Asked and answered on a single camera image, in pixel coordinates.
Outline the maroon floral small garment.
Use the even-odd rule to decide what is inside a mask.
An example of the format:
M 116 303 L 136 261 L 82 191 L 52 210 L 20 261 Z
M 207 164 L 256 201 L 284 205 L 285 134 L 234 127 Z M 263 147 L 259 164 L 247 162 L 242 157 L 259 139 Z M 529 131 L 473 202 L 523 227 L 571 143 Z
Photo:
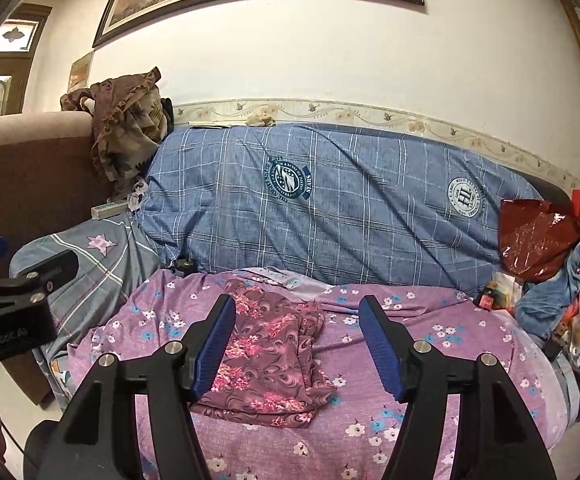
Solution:
M 235 301 L 234 330 L 211 389 L 192 410 L 240 424 L 307 427 L 337 392 L 313 356 L 322 307 L 236 278 L 225 292 Z

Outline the pile of clothes and bags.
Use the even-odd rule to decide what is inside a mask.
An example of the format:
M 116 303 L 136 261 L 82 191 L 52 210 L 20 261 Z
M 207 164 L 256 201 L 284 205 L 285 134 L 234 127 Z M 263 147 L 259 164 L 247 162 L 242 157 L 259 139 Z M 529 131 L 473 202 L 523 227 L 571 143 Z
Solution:
M 571 206 L 575 217 L 580 219 L 578 207 L 558 205 Z M 546 342 L 580 293 L 580 241 L 553 278 L 539 283 L 522 281 L 522 284 L 524 292 L 514 305 L 514 317 L 522 330 Z

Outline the small green white box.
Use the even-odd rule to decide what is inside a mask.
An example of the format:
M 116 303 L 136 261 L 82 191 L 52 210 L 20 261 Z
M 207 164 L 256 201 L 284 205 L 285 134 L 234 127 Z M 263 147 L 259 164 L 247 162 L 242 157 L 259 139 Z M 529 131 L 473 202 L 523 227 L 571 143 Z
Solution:
M 90 213 L 92 214 L 92 220 L 104 220 L 117 214 L 122 214 L 124 211 L 128 211 L 127 201 L 120 200 L 119 202 L 107 202 L 93 206 Z

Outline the purple floral bed sheet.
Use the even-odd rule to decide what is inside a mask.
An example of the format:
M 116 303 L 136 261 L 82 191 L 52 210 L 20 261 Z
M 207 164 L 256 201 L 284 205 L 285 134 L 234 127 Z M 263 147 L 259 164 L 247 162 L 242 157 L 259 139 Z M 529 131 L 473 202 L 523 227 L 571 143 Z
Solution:
M 476 307 L 451 288 L 326 285 L 284 271 L 233 270 L 180 278 L 154 272 L 103 326 L 70 344 L 68 371 L 81 382 L 96 359 L 148 356 L 183 337 L 209 313 L 236 278 L 294 300 L 315 301 L 325 322 L 313 347 L 315 362 L 337 392 L 305 428 L 240 424 L 192 411 L 203 456 L 215 479 L 377 479 L 397 440 L 405 407 L 381 385 L 364 341 L 358 305 L 374 296 L 412 338 L 447 356 L 472 360 L 494 354 L 518 389 L 547 445 L 568 426 L 568 409 L 552 366 L 511 316 Z

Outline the small dark bottle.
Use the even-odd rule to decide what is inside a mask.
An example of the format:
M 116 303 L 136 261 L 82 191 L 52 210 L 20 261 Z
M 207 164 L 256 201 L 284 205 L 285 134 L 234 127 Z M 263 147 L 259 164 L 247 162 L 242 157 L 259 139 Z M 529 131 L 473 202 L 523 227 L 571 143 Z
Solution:
M 474 304 L 482 310 L 496 310 L 500 307 L 499 291 L 494 281 L 489 281 L 476 296 Z

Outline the brown patterned cloth bundle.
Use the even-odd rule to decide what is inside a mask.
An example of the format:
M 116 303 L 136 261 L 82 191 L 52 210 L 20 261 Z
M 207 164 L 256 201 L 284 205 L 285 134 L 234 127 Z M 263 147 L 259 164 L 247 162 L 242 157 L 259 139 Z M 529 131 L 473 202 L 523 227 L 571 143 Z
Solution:
M 90 158 L 98 176 L 120 200 L 133 191 L 160 144 L 174 130 L 172 102 L 162 99 L 161 72 L 108 78 L 60 98 L 70 112 L 92 116 Z

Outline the red plastic bag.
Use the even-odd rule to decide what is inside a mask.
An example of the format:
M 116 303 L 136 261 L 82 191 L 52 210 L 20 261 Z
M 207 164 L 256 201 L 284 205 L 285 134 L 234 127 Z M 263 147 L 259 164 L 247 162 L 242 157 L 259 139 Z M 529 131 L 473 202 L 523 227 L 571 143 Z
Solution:
M 521 281 L 553 278 L 580 241 L 572 207 L 547 200 L 502 200 L 498 249 L 504 270 Z

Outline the wooden door with glass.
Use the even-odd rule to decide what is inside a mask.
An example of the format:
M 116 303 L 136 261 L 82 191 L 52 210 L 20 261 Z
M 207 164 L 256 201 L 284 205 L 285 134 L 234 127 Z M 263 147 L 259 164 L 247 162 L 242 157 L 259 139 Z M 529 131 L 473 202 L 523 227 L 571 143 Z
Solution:
M 50 6 L 22 3 L 0 24 L 0 116 L 22 112 L 28 77 Z

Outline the blue plaid quilt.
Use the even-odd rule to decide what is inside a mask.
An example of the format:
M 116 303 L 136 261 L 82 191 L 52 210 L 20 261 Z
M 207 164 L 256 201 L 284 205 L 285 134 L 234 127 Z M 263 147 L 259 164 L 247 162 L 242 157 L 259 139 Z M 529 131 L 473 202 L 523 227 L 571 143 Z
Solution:
M 499 266 L 502 201 L 537 198 L 473 152 L 319 124 L 178 128 L 145 180 L 135 217 L 165 262 L 467 294 Z

